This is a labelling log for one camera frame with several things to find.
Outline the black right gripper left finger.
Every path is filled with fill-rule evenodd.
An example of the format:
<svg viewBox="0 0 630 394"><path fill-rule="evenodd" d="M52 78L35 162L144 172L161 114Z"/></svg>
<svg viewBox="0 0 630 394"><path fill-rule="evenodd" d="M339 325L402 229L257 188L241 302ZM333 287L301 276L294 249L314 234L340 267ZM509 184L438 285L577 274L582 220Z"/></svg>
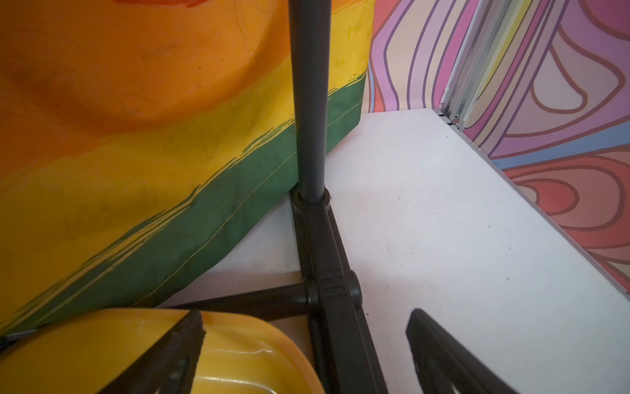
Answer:
<svg viewBox="0 0 630 394"><path fill-rule="evenodd" d="M101 393L190 393L205 331L192 310Z"/></svg>

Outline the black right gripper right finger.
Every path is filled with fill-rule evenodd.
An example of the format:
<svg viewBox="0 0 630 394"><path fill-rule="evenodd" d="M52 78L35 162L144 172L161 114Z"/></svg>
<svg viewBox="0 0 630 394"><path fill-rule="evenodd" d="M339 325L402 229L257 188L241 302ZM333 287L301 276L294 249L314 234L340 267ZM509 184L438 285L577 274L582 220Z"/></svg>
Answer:
<svg viewBox="0 0 630 394"><path fill-rule="evenodd" d="M406 336L424 393L516 393L424 310L412 312Z"/></svg>

